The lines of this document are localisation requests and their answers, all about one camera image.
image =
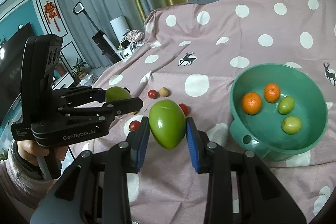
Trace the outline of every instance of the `orange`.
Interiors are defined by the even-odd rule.
[[[254,115],[259,112],[263,106],[263,102],[261,101],[261,97],[258,93],[249,92],[244,95],[241,101],[241,106],[243,107],[245,113]]]
[[[264,97],[267,102],[275,103],[280,97],[280,87],[277,84],[269,83],[264,88]]]

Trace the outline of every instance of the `black deer print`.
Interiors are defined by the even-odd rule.
[[[180,60],[179,65],[181,65],[184,61],[186,61],[188,63],[186,63],[184,66],[186,66],[186,65],[190,66],[196,59],[196,57],[190,57],[192,54],[195,54],[195,53],[194,52],[187,52],[187,55]]]
[[[335,82],[336,82],[335,73],[330,73],[329,72],[330,62],[327,62],[327,64],[323,63],[323,66],[325,67],[325,75],[329,79],[330,83],[331,83],[331,78],[334,80],[334,86],[335,86]]]

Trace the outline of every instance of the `pink sleeve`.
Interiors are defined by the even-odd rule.
[[[24,169],[14,157],[14,143],[10,145],[8,160],[0,161],[0,183],[10,196],[35,209],[54,181],[40,180]]]

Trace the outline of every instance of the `sleeve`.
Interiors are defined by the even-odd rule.
[[[16,141],[11,142],[8,159],[0,161],[0,183],[9,196],[35,209],[53,182],[22,164]]]

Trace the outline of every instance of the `green fruit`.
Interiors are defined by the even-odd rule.
[[[286,119],[282,121],[282,124],[281,124],[282,130],[289,135],[298,133],[301,129],[301,126],[302,126],[302,122],[300,118],[296,116],[287,117]]]
[[[295,100],[292,96],[286,96],[281,99],[278,105],[278,111],[280,114],[286,115],[290,113],[295,107]]]
[[[105,102],[113,102],[130,98],[132,98],[130,93],[126,89],[123,89],[119,86],[113,86],[105,93]]]
[[[178,146],[186,131],[182,109],[175,102],[167,99],[152,106],[149,112],[149,125],[155,140],[169,150]]]

